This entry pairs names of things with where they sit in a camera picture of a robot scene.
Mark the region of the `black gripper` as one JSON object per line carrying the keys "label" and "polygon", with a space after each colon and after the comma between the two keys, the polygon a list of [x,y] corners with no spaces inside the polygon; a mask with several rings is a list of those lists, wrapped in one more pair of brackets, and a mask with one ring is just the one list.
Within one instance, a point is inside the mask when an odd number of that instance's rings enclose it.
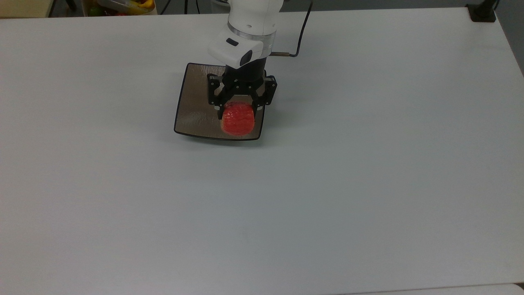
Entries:
{"label": "black gripper", "polygon": [[218,120],[222,120],[225,105],[234,95],[250,96],[254,114],[272,103],[278,83],[273,75],[264,77],[266,61],[257,59],[239,69],[226,66],[223,75],[207,74],[208,104],[217,112]]}

